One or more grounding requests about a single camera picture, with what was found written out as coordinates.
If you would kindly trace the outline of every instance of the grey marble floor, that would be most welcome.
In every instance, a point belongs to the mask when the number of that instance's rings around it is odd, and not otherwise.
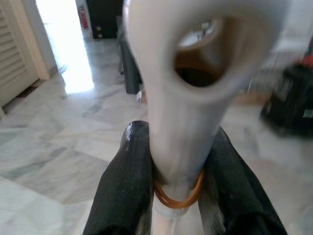
[[[125,126],[147,120],[125,93],[115,40],[85,39],[75,56],[0,121],[0,235],[81,234]],[[311,235],[313,142],[275,136],[260,109],[231,106],[222,126],[289,234]]]

